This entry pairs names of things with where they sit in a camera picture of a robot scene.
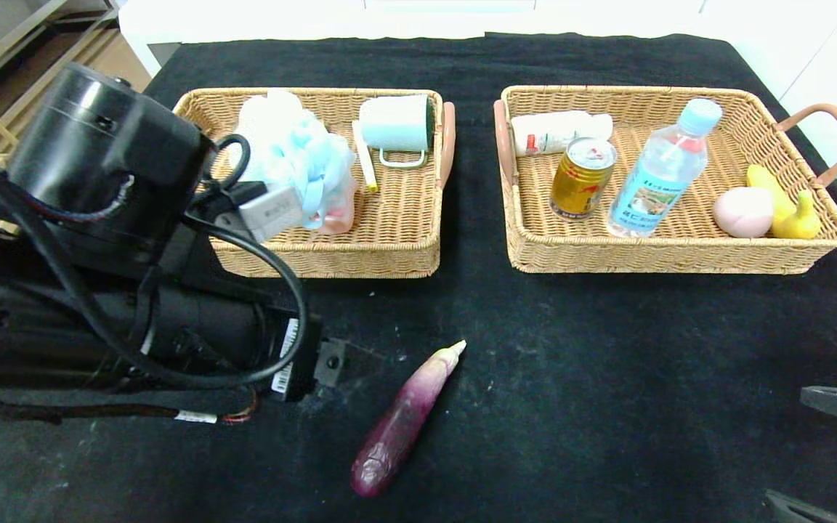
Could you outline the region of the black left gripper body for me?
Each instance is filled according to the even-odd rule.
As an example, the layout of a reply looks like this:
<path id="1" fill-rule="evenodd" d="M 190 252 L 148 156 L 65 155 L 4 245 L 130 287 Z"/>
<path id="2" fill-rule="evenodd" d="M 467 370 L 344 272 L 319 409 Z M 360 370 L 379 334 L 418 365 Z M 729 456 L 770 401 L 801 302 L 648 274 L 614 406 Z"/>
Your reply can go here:
<path id="1" fill-rule="evenodd" d="M 243 381 L 258 395 L 295 402 L 315 387 L 315 369 L 323 340 L 323 319 L 276 304 L 269 296 L 253 301 L 230 297 L 203 306 L 201 340 L 216 358 L 215 374 L 233 376 L 274 368 Z"/>

